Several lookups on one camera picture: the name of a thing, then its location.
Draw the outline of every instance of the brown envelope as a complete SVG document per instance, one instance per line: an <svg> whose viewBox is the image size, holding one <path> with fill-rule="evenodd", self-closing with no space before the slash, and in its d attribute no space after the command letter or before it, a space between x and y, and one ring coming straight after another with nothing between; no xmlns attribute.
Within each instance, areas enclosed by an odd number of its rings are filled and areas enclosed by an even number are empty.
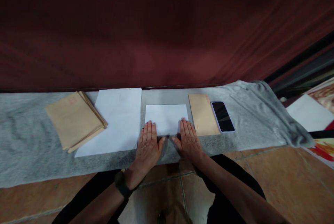
<svg viewBox="0 0 334 224"><path fill-rule="evenodd" d="M197 135L220 135L209 96L207 94L189 94L188 96Z"/></svg>
<svg viewBox="0 0 334 224"><path fill-rule="evenodd" d="M75 92L45 107L63 149L74 151L107 126L83 92Z"/></svg>

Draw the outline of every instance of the person's right hand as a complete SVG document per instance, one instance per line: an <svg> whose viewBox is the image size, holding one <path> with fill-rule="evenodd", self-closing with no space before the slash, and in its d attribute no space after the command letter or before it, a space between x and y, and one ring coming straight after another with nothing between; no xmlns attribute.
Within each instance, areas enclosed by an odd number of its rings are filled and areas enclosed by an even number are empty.
<svg viewBox="0 0 334 224"><path fill-rule="evenodd" d="M183 118L180 121L181 141L177 137L172 137L172 140L179 148L181 154L191 163L200 162L205 155L201 148L201 143L197 137L194 126Z"/></svg>

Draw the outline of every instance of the red stamp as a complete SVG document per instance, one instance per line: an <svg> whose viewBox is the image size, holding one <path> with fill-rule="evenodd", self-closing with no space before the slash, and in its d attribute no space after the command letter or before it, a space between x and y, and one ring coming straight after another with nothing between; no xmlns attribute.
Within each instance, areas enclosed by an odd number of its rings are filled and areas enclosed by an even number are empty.
<svg viewBox="0 0 334 224"><path fill-rule="evenodd" d="M74 97L70 97L69 102L70 102L70 104L74 104L75 102L77 102L77 100Z"/></svg>

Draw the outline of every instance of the dark red backdrop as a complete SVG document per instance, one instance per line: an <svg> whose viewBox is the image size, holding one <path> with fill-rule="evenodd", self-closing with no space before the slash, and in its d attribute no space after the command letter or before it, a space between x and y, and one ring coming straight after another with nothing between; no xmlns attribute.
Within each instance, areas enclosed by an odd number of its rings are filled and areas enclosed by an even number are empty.
<svg viewBox="0 0 334 224"><path fill-rule="evenodd" d="M334 0L1 0L0 88L264 79L334 30Z"/></svg>

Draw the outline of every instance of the hand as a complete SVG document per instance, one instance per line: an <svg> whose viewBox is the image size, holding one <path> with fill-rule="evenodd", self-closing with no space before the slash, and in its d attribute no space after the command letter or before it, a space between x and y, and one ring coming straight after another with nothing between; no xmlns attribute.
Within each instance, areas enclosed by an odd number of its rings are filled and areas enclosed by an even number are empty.
<svg viewBox="0 0 334 224"><path fill-rule="evenodd" d="M181 141L177 137L172 137L172 140L179 148L181 154L191 163L200 162L205 156L201 148L201 143L197 137L194 126L186 121L185 118L180 121Z"/></svg>
<svg viewBox="0 0 334 224"><path fill-rule="evenodd" d="M140 132L134 163L146 174L157 164L165 139L161 138L158 144L156 124L151 121L145 123Z"/></svg>

